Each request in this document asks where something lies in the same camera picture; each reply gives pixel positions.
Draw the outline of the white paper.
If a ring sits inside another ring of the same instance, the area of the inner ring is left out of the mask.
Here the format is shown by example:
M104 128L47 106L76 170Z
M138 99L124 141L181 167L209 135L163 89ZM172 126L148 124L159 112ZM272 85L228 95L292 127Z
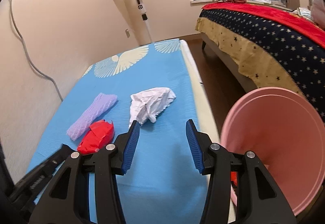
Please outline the white paper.
M129 126L136 120L140 125L156 118L175 100L176 94L166 87L151 88L131 95Z

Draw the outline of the orange-red plastic bag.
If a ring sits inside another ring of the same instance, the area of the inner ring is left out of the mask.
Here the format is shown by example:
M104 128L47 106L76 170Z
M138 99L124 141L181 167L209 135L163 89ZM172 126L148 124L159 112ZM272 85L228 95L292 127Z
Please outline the orange-red plastic bag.
M234 190L238 187L237 172L231 171L231 186Z

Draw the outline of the pink trash bin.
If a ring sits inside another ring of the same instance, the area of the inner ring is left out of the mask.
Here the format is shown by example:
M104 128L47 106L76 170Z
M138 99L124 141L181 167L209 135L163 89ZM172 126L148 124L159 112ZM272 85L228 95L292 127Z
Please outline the pink trash bin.
M241 97L228 112L221 145L253 151L285 195L294 215L314 199L324 180L324 124L302 96L277 87Z

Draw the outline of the red plastic wrapper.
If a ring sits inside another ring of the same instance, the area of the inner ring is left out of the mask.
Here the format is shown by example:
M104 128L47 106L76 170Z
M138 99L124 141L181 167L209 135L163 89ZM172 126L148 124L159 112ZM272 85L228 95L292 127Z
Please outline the red plastic wrapper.
M98 152L107 144L112 143L115 135L114 123L104 119L94 122L89 126L89 130L77 147L77 151L82 155Z

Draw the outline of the purple foam net sleeve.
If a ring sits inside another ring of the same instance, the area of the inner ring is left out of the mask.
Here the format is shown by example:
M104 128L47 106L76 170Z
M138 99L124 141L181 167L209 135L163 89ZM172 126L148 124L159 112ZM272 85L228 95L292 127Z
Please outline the purple foam net sleeve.
M93 123L93 121L104 112L112 108L118 100L115 94L100 93L94 98L91 105L81 116L68 128L67 135L72 141L76 141Z

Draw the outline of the blue mattress sheet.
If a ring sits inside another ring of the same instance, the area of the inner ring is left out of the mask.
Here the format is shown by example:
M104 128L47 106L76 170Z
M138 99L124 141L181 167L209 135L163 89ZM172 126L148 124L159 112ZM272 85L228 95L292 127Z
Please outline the blue mattress sheet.
M220 140L203 84L187 43L179 39L139 47L144 57L120 73L109 71L121 55L91 65L45 129L29 168L62 144L76 149L67 131L99 94L117 101L100 115L115 133L133 120L140 132L130 169L117 177L127 223L198 223L208 178L196 169L186 137L186 122Z

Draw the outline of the star pattern bed blanket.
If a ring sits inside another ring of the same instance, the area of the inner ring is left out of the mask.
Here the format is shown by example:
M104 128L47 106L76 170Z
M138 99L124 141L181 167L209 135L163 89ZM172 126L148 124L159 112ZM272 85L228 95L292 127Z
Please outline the star pattern bed blanket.
M203 9L196 30L236 63L256 87L281 87L304 97L324 118L324 31L316 40L271 18Z

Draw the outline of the red bed blanket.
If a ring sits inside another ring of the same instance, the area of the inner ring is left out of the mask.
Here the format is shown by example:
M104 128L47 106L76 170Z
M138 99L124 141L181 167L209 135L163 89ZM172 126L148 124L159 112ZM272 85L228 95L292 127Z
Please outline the red bed blanket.
M269 19L271 21L277 22L281 25L285 25L299 33L303 36L310 38L317 45L324 49L325 37L324 30L320 29L315 24L301 18L290 12L278 10L269 6L261 6L250 3L230 3L230 2L216 2L211 4L206 4L202 8L203 10L228 10L235 12L247 13L250 15L262 17L264 19Z

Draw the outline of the plaid pillow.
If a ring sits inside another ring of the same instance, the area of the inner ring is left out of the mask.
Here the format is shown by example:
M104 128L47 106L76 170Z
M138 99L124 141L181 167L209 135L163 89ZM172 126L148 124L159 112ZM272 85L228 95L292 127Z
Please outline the plaid pillow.
M312 20L322 29L325 28L324 0L309 0Z

